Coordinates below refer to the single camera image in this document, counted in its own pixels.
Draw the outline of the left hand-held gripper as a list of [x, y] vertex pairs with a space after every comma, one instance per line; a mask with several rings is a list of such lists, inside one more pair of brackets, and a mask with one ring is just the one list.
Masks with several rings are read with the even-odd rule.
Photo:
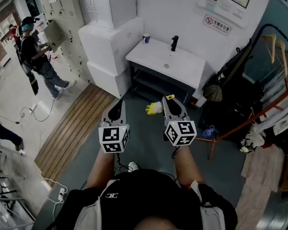
[[98, 128], [99, 143], [105, 153], [124, 152], [129, 140], [128, 124], [110, 126], [110, 123], [117, 121], [119, 124], [126, 123], [126, 106], [124, 100], [113, 102], [102, 115], [102, 123]]

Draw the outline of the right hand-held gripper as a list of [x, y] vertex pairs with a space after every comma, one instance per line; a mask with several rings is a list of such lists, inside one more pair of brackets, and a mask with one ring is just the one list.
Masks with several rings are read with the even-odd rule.
[[168, 100], [166, 97], [162, 98], [162, 105], [165, 117], [164, 141], [169, 141], [174, 147], [190, 145], [197, 131], [185, 106], [178, 99]]

